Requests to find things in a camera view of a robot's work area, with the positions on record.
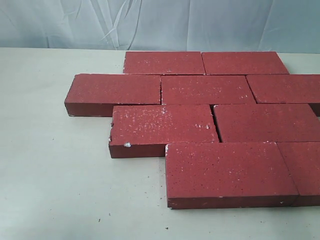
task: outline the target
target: white table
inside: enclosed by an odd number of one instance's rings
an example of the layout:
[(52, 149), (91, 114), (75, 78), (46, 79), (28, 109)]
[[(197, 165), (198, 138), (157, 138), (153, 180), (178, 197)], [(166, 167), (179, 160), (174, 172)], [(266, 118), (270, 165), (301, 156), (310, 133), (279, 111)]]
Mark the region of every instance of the white table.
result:
[[(320, 74), (320, 54), (279, 54)], [(69, 117), (75, 74), (124, 51), (0, 48), (1, 240), (320, 239), (320, 207), (171, 210), (163, 158), (111, 159), (111, 118)]]

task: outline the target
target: red brick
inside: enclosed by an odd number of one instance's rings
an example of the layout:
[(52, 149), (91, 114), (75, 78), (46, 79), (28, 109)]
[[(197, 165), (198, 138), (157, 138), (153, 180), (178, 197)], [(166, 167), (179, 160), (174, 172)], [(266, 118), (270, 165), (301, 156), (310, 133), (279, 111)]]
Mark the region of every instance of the red brick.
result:
[(151, 75), (205, 75), (197, 51), (127, 51), (123, 72)]
[(209, 105), (115, 106), (112, 158), (164, 157), (169, 143), (218, 142)]
[(320, 75), (248, 75), (259, 104), (309, 104), (320, 116)]
[(308, 104), (216, 105), (222, 142), (320, 142), (320, 121)]
[(169, 144), (168, 207), (290, 206), (298, 191), (274, 142)]
[(289, 74), (275, 51), (203, 52), (207, 75)]
[(155, 75), (79, 74), (64, 104), (70, 116), (112, 117), (115, 105), (159, 105), (160, 87)]
[(320, 206), (320, 142), (281, 142), (278, 147), (299, 192), (293, 206)]
[(162, 76), (163, 105), (255, 104), (245, 76)]

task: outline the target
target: white fabric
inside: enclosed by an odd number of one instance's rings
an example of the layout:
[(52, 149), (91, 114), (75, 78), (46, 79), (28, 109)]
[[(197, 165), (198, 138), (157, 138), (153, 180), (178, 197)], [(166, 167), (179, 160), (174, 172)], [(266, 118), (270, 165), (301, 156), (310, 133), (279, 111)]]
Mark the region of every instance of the white fabric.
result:
[(0, 47), (320, 53), (319, 0), (0, 0)]

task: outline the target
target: brick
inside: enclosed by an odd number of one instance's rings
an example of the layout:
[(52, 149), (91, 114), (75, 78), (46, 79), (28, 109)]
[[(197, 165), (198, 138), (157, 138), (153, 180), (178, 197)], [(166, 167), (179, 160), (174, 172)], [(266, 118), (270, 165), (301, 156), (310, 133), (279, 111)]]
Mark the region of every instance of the brick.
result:
[(293, 206), (320, 206), (320, 142), (280, 142), (299, 197)]
[(222, 142), (320, 142), (320, 121), (308, 104), (216, 105)]
[(64, 101), (70, 116), (112, 117), (116, 105), (159, 105), (156, 75), (79, 74)]
[(207, 75), (289, 74), (275, 51), (203, 52)]
[(151, 75), (205, 75), (197, 51), (127, 51), (123, 72)]
[(255, 104), (245, 76), (162, 76), (163, 105)]
[(173, 209), (290, 206), (298, 191), (274, 142), (168, 144)]
[(248, 75), (258, 104), (309, 104), (320, 116), (320, 75)]
[(164, 157), (169, 143), (218, 142), (209, 105), (115, 106), (112, 158)]

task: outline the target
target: brick top surface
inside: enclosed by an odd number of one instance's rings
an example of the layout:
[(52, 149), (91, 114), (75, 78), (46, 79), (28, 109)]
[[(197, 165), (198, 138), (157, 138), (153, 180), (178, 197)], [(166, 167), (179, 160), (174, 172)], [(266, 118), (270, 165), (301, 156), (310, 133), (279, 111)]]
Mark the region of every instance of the brick top surface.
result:
[(209, 105), (115, 106), (112, 145), (218, 142)]
[(168, 198), (296, 195), (274, 142), (169, 144)]
[(207, 75), (289, 74), (275, 51), (203, 52)]
[(66, 103), (160, 104), (160, 76), (79, 74), (74, 77)]
[(258, 103), (320, 103), (320, 75), (248, 75)]
[(300, 195), (320, 195), (320, 142), (280, 142), (278, 147)]
[(216, 105), (223, 142), (320, 142), (320, 121), (308, 104)]
[(197, 51), (127, 51), (123, 72), (153, 75), (205, 75)]
[(245, 76), (162, 76), (162, 104), (255, 104)]

